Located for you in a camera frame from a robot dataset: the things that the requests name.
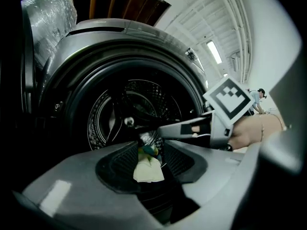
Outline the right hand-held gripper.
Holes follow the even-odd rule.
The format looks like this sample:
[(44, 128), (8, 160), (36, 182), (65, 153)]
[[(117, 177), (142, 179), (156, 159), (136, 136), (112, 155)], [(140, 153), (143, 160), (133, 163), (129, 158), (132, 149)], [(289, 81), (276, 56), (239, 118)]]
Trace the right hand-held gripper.
[(158, 135), (167, 140), (226, 150), (235, 122), (252, 106), (253, 99), (247, 90), (229, 76), (222, 78), (203, 97), (213, 108), (212, 116), (204, 115), (160, 126)]

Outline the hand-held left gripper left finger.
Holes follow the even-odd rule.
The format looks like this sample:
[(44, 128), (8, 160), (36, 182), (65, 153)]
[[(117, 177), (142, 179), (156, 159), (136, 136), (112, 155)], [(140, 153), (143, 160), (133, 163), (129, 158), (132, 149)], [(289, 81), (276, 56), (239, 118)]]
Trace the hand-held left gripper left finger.
[(42, 230), (163, 230), (136, 195), (114, 192), (95, 173), (104, 156), (135, 147), (126, 142), (70, 156), (13, 195), (43, 221)]

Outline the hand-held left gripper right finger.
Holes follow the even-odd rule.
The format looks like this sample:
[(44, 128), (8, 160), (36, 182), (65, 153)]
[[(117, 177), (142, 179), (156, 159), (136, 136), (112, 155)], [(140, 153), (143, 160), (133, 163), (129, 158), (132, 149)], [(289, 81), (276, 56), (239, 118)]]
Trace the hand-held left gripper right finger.
[(183, 185), (185, 195), (200, 208), (178, 224), (232, 224), (255, 174), (260, 143), (250, 145), (244, 154), (174, 140), (167, 144), (200, 155), (208, 163), (196, 182)]

